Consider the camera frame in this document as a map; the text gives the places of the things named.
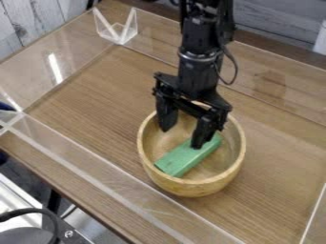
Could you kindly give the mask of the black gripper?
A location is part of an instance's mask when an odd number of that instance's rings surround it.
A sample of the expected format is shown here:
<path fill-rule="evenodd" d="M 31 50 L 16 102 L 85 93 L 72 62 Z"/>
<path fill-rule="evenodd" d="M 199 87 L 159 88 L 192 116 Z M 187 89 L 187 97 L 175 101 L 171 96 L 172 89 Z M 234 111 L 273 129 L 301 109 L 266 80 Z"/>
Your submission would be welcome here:
<path fill-rule="evenodd" d="M 198 124 L 191 147 L 199 150 L 215 132 L 224 129 L 231 112 L 231 104 L 216 91 L 218 83 L 223 80 L 223 58 L 230 54 L 224 50 L 207 54 L 179 51 L 178 54 L 178 74 L 154 74 L 158 123 L 162 131 L 167 132 L 176 124 L 179 111 L 194 116 Z"/>

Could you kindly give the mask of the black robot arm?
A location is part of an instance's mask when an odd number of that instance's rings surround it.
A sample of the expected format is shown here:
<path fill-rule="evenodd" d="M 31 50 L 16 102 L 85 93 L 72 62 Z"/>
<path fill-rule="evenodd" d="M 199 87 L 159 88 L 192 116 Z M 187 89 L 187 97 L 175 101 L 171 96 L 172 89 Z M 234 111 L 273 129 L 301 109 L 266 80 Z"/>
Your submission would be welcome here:
<path fill-rule="evenodd" d="M 235 23 L 232 0 L 179 0 L 182 43 L 178 74 L 154 75 L 158 124 L 166 132 L 176 124 L 178 113 L 198 119 L 191 147 L 198 149 L 224 129 L 231 104 L 216 91 L 223 81 L 223 59 L 230 58 Z"/>

